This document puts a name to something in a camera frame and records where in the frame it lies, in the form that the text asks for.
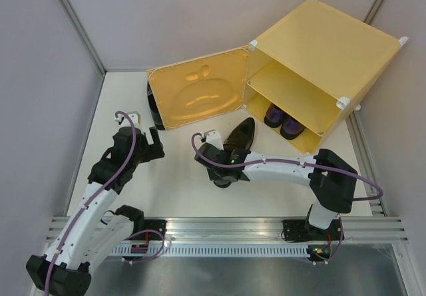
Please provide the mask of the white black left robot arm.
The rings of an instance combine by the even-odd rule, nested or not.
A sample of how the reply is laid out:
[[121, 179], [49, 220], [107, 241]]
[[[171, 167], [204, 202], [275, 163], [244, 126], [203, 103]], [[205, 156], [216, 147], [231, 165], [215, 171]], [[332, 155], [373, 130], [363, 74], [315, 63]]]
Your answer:
[[35, 287], [46, 295], [84, 295], [93, 275], [113, 249], [124, 240], [148, 239], [164, 234], [148, 228], [143, 211], [123, 205], [100, 230], [111, 204], [131, 181], [139, 164], [164, 157], [158, 131], [149, 129], [149, 144], [140, 129], [125, 126], [113, 136], [114, 144], [92, 167], [77, 209], [42, 256], [32, 255], [26, 270]]

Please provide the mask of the purple loafer shoe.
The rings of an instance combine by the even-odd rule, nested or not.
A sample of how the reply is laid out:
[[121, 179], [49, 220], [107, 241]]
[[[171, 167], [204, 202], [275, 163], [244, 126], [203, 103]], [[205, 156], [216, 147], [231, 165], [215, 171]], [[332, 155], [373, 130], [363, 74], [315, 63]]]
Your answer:
[[277, 128], [287, 117], [288, 114], [286, 112], [284, 112], [275, 104], [271, 103], [265, 113], [264, 123], [271, 128]]
[[282, 120], [280, 134], [287, 140], [296, 139], [303, 131], [305, 126], [298, 122], [295, 118], [287, 116]]

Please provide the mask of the yellow cabinet door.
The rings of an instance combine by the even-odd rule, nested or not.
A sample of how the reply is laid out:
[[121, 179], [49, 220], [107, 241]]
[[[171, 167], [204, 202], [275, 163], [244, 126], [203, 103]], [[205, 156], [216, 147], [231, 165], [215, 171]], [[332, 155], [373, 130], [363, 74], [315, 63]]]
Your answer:
[[239, 109], [249, 57], [243, 46], [147, 70], [163, 127], [171, 130]]

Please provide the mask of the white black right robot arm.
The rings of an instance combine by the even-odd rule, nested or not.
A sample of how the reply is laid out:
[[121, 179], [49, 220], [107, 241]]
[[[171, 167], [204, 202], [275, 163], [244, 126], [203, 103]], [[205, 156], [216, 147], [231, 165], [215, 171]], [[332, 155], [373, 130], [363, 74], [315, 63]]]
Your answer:
[[309, 188], [316, 201], [308, 211], [304, 232], [311, 240], [327, 239], [337, 215], [352, 209], [357, 172], [328, 149], [313, 156], [286, 158], [248, 149], [229, 152], [206, 142], [194, 159], [207, 169], [210, 181], [219, 188], [258, 180], [279, 180]]

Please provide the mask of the black leather shoe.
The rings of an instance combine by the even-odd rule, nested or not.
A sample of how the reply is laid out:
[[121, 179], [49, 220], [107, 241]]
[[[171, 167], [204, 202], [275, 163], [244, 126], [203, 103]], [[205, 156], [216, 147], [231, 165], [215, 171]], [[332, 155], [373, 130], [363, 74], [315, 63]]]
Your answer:
[[[223, 150], [216, 155], [217, 163], [223, 165], [242, 164], [246, 156], [251, 153], [250, 147], [254, 141], [255, 122], [249, 117], [243, 120], [225, 139]], [[244, 167], [217, 168], [209, 174], [214, 185], [219, 188], [227, 188], [239, 180], [249, 182], [243, 173]]]
[[164, 124], [162, 122], [156, 101], [154, 99], [154, 95], [152, 93], [151, 86], [149, 82], [147, 83], [146, 95], [148, 100], [148, 105], [150, 109], [150, 113], [152, 116], [153, 123], [158, 130], [165, 130]]

